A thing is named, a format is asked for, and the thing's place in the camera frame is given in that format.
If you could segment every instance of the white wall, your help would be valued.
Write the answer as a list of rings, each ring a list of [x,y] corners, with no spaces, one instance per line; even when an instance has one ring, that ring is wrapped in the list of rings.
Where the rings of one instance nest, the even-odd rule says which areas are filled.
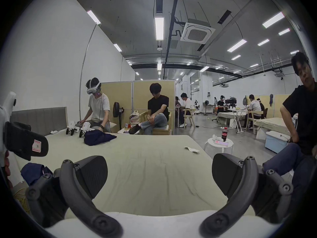
[[[212,87],[211,97],[220,99],[221,95],[226,98],[236,97],[237,106],[242,108],[245,95],[270,95],[291,94],[298,85],[302,85],[300,78],[294,73],[292,67],[283,68],[285,77],[281,80],[274,76],[273,71],[257,74],[246,78],[228,82],[229,87],[222,88],[219,85]]]
[[[0,103],[17,93],[14,110],[67,106],[79,119],[81,67],[94,21],[76,0],[34,0],[12,28],[0,54]],[[134,80],[134,71],[108,37],[96,27],[82,77],[85,83]]]

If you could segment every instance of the ceiling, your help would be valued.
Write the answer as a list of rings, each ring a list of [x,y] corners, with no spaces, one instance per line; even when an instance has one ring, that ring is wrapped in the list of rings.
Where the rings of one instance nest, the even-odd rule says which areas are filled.
[[[163,13],[156,14],[153,6],[154,0],[77,0],[83,8],[92,10],[101,21],[100,28],[110,38],[113,43],[117,43],[122,50],[122,55],[132,63],[157,62],[159,59],[164,61],[170,13],[172,11],[173,0],[163,0]],[[178,0],[175,16],[180,21],[187,21],[193,18],[201,21],[209,21],[211,27],[216,31],[207,41],[205,47],[221,33],[223,27],[249,2],[250,0]],[[226,10],[230,10],[232,16],[218,24]],[[261,70],[262,64],[271,63],[271,59],[286,58],[293,50],[303,50],[301,42],[288,22],[283,18],[267,29],[262,23],[279,12],[279,9],[271,0],[253,0],[246,8],[245,13],[229,26],[229,29],[221,37],[212,43],[206,56],[210,58],[210,63],[223,65],[227,70],[248,73],[251,69]],[[154,16],[164,16],[164,40],[162,41],[162,51],[157,51],[157,41],[155,40]],[[291,31],[282,36],[278,33],[286,28]],[[182,32],[180,25],[174,24],[175,30]],[[242,37],[247,41],[243,46],[233,51],[227,49],[237,43]],[[257,44],[265,39],[270,41],[262,46]],[[198,43],[182,42],[180,36],[173,36],[172,40],[178,40],[177,47],[170,48],[168,62],[187,63],[192,61],[197,63],[204,49],[197,51],[200,47]],[[236,55],[241,55],[238,59],[231,59]],[[259,66],[250,68],[251,65],[258,63]],[[183,70],[169,69],[168,78],[179,78],[179,73]],[[138,69],[140,77],[143,79],[157,79],[156,69]],[[213,73],[214,84],[219,78],[218,73]],[[220,75],[225,80],[233,79],[228,75]]]

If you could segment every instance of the gray upholstered headboard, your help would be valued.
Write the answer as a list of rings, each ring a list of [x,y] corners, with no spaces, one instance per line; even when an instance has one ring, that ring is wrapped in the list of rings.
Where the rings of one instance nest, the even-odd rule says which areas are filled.
[[[67,108],[13,111],[10,121],[28,124],[31,126],[31,131],[46,136],[52,130],[58,131],[67,127]]]

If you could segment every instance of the white stool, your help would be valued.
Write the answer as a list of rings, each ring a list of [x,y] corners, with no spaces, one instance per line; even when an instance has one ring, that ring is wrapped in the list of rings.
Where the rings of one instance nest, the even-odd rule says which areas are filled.
[[[234,143],[233,143],[232,140],[230,140],[230,139],[228,139],[228,138],[226,139],[226,142],[229,143],[228,146],[218,145],[218,144],[215,144],[215,141],[213,141],[212,138],[210,138],[210,139],[208,139],[208,141],[205,143],[204,150],[206,149],[207,144],[212,145],[212,146],[217,147],[217,148],[221,148],[221,152],[222,152],[222,153],[224,153],[224,148],[229,148],[229,147],[231,147],[231,154],[232,154],[232,153],[233,153]]]

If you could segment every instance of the black hair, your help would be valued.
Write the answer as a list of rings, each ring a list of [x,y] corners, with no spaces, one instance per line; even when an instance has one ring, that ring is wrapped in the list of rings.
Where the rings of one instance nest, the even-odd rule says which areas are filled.
[[[150,85],[150,92],[152,94],[157,94],[161,91],[162,87],[159,83],[153,83],[152,85]]]
[[[294,72],[297,76],[298,76],[298,68],[296,64],[297,62],[299,62],[301,65],[304,65],[304,63],[307,63],[309,65],[307,57],[302,52],[297,52],[295,56],[292,57],[291,62],[293,65]]]

